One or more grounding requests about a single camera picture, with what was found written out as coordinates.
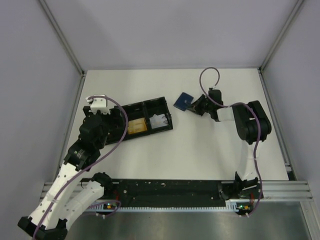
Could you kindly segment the blue leather card holder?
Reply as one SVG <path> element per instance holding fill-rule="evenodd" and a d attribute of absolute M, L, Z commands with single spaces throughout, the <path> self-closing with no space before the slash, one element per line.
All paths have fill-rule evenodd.
<path fill-rule="evenodd" d="M 173 106 L 183 112 L 185 112 L 188 106 L 191 105 L 194 97 L 189 95 L 188 93 L 182 92 L 178 99 L 175 101 Z"/>

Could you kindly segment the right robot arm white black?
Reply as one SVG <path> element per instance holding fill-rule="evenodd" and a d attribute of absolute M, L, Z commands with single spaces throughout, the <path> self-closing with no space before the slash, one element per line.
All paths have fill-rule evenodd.
<path fill-rule="evenodd" d="M 235 171 L 232 185 L 222 185 L 219 193 L 229 200 L 233 197 L 248 198 L 251 194 L 262 194 L 262 177 L 258 167 L 259 144 L 267 139 L 272 126 L 258 100 L 248 103 L 237 102 L 223 105 L 220 90 L 210 89 L 208 95 L 201 95 L 186 107 L 187 110 L 203 116 L 205 113 L 216 122 L 232 121 L 241 139 L 240 162 Z"/>

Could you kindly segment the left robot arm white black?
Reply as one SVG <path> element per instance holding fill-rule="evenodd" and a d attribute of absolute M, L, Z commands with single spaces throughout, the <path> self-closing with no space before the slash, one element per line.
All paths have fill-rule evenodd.
<path fill-rule="evenodd" d="M 52 186 L 18 227 L 34 240 L 63 240 L 74 222 L 100 197 L 109 198 L 114 191 L 110 177 L 92 171 L 106 145 L 112 123 L 104 104 L 84 107 L 85 118 L 78 140 L 69 148 Z"/>

